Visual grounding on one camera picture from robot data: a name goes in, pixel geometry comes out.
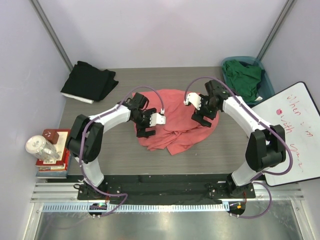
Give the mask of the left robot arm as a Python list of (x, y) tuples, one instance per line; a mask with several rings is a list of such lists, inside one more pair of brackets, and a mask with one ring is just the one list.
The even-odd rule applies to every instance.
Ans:
[(155, 130), (146, 130), (151, 127), (153, 114), (157, 113), (155, 107), (148, 108), (149, 102), (143, 94), (135, 93), (132, 98), (118, 102), (107, 111), (76, 117), (65, 146), (75, 157), (83, 175), (83, 184), (78, 190), (80, 195), (87, 194), (97, 200), (106, 195), (105, 177), (98, 161), (104, 133), (119, 124), (132, 121), (136, 124), (138, 138), (155, 135)]

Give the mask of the red t shirt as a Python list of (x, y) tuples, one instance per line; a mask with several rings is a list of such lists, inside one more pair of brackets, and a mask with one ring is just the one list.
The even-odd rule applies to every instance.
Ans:
[(187, 151), (193, 145), (208, 138), (216, 129), (220, 115), (211, 120), (211, 127), (201, 126), (192, 120), (194, 108), (184, 105), (184, 91), (177, 89), (161, 89), (157, 91), (164, 102), (166, 123), (156, 125), (155, 135), (141, 137), (138, 142), (149, 151), (164, 150), (173, 156)]

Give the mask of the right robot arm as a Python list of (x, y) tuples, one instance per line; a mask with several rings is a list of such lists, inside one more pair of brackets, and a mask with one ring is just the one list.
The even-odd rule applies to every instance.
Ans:
[(249, 184), (270, 168), (286, 160), (288, 146), (285, 130), (281, 125), (272, 125), (255, 113), (242, 97), (222, 81), (209, 77), (205, 83), (207, 94), (186, 91), (184, 104), (193, 106), (192, 120), (203, 127), (210, 127), (218, 112), (232, 117), (248, 137), (244, 163), (226, 178), (226, 193), (233, 198), (243, 195)]

